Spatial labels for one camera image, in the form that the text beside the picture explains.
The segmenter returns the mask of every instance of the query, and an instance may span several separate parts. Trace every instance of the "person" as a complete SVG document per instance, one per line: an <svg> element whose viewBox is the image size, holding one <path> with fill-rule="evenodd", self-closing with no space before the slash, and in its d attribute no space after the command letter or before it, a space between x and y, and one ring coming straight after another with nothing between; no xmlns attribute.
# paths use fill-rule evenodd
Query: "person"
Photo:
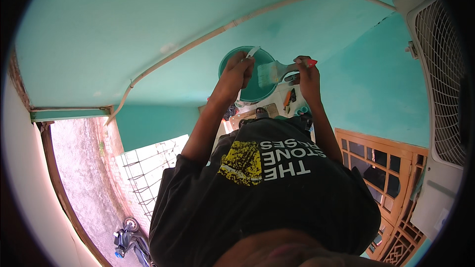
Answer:
<svg viewBox="0 0 475 267"><path fill-rule="evenodd" d="M298 117L261 117L222 136L211 154L224 112L254 69L246 52L229 59L176 167L163 172L150 227L155 264L390 266L359 257L380 211L358 169L342 164L320 74L305 58L294 60L293 83L310 106L316 142Z"/></svg>

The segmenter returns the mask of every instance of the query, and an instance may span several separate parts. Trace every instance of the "hand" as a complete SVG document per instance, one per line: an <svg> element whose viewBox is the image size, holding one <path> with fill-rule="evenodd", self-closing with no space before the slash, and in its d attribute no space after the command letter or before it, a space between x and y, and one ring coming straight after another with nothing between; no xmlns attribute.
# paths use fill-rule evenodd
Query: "hand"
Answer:
<svg viewBox="0 0 475 267"><path fill-rule="evenodd" d="M210 101L225 104L226 107L233 104L238 97L239 90L247 87L252 77L255 59L246 59L247 52L239 51L232 56L221 74Z"/></svg>
<svg viewBox="0 0 475 267"><path fill-rule="evenodd" d="M320 104L320 73L315 66L307 68L302 62L305 59L311 58L309 56L298 56L294 59L299 73L286 77L285 81L291 80L291 85L300 84L300 92L309 105L314 103Z"/></svg>

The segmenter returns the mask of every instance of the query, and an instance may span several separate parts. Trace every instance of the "wooden board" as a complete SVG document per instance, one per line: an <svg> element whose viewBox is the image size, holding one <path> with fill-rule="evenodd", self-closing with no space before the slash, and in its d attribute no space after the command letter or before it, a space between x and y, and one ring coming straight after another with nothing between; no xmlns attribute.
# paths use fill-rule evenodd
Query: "wooden board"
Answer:
<svg viewBox="0 0 475 267"><path fill-rule="evenodd" d="M271 103L271 104L268 104L266 106L263 106L263 108L265 110L267 110L267 112L269 113L269 117L274 118L274 117L279 115L279 111L277 110L277 106L276 106L275 103ZM248 112L238 113L238 114L230 117L229 122L230 122L231 127L233 128L233 131L234 131L234 130L239 129L239 122L242 119L249 120L249 119L255 119L255 118L256 118L256 110L249 110Z"/></svg>

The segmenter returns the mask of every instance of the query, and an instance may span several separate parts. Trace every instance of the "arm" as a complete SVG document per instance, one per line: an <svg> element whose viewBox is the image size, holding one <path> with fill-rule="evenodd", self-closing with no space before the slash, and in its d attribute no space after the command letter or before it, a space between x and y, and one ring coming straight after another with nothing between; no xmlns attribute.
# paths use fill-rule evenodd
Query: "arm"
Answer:
<svg viewBox="0 0 475 267"><path fill-rule="evenodd" d="M205 166L210 158L224 113L235 102L239 90L244 89L251 79L254 58L245 59L246 55L246 52L240 51L228 60L221 78L181 152L189 160Z"/></svg>
<svg viewBox="0 0 475 267"><path fill-rule="evenodd" d="M304 59L310 59L310 57L298 56L294 59L299 68L299 74L293 84L300 84L300 92L312 111L316 144L323 150L327 157L343 164L340 147L338 146L330 122L325 114L320 97L320 73L315 66L307 68L302 62Z"/></svg>

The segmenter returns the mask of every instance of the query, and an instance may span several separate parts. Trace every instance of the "paint bucket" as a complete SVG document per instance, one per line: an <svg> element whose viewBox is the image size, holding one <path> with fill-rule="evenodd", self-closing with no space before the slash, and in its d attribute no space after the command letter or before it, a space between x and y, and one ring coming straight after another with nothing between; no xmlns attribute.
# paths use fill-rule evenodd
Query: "paint bucket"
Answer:
<svg viewBox="0 0 475 267"><path fill-rule="evenodd" d="M226 67L226 63L234 54L236 54L238 51L249 52L252 48L254 48L254 46L242 46L235 48L234 50L227 53L219 64L218 76L221 77L221 74L223 73L223 70ZM254 59L256 59L256 62L254 63L254 71L252 72L252 78L249 80L247 87L241 90L241 98L235 103L238 108L246 105L253 105L258 103L259 101L266 99L274 92L277 87L277 84L275 84L261 88L259 87L258 83L258 66L261 64L274 62L274 58L272 58L272 56L265 50L259 49L254 54Z"/></svg>

